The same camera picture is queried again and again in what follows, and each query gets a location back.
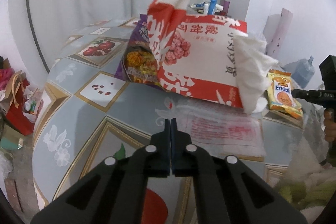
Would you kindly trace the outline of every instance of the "green leaf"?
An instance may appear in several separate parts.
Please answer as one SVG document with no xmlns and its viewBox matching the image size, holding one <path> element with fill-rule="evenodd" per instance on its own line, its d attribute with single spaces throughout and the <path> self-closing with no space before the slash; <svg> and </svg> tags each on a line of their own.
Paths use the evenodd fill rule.
<svg viewBox="0 0 336 224">
<path fill-rule="evenodd" d="M 124 158 L 126 158 L 126 150 L 124 147 L 124 144 L 121 143 L 121 148 L 119 149 L 119 151 L 115 152 L 113 155 L 117 160 L 122 160 Z"/>
</svg>

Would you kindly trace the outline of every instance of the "yellow snack packet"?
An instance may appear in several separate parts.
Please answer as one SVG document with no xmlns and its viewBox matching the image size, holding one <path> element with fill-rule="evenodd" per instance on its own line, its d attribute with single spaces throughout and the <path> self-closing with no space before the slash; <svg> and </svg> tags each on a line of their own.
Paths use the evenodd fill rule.
<svg viewBox="0 0 336 224">
<path fill-rule="evenodd" d="M 292 96 L 291 73 L 269 70 L 271 85 L 267 89 L 269 109 L 288 113 L 296 119 L 303 117 L 301 104 Z"/>
</svg>

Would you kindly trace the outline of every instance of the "gray floor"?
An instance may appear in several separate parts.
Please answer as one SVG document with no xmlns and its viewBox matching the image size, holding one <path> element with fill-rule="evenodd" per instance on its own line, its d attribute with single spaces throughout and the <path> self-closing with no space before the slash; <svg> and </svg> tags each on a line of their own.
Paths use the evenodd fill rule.
<svg viewBox="0 0 336 224">
<path fill-rule="evenodd" d="M 13 171 L 8 178 L 16 181 L 17 192 L 22 212 L 17 214 L 25 223 L 30 223 L 33 216 L 39 211 L 33 184 L 32 153 L 33 135 L 25 137 L 24 146 L 13 153 Z"/>
</svg>

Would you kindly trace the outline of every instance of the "blue bottle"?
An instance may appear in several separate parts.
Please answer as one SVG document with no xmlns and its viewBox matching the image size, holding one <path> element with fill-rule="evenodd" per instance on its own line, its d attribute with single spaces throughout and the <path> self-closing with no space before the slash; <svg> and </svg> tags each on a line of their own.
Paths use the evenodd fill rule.
<svg viewBox="0 0 336 224">
<path fill-rule="evenodd" d="M 298 60 L 296 68 L 292 73 L 292 78 L 303 89 L 308 85 L 310 79 L 315 74 L 315 68 L 312 65 L 313 59 L 314 58 L 310 56 L 309 60 L 307 59 Z"/>
<path fill-rule="evenodd" d="M 217 0 L 210 0 L 208 15 L 214 15 L 216 10 Z"/>
</svg>

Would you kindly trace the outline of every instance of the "snack bag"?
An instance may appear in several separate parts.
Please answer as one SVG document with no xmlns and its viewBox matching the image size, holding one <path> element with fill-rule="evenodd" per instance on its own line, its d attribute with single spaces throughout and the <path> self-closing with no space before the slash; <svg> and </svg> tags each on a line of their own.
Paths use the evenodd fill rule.
<svg viewBox="0 0 336 224">
<path fill-rule="evenodd" d="M 267 89 L 269 109 L 288 113 L 296 119 L 303 117 L 301 104 L 292 97 L 291 73 L 269 70 L 271 85 Z"/>
<path fill-rule="evenodd" d="M 190 0 L 154 0 L 148 9 L 150 49 L 165 90 L 243 107 L 236 83 L 233 37 L 246 22 L 218 15 L 187 15 Z"/>
<path fill-rule="evenodd" d="M 157 65 L 149 47 L 147 15 L 140 15 L 115 77 L 124 81 L 159 87 Z"/>
</svg>

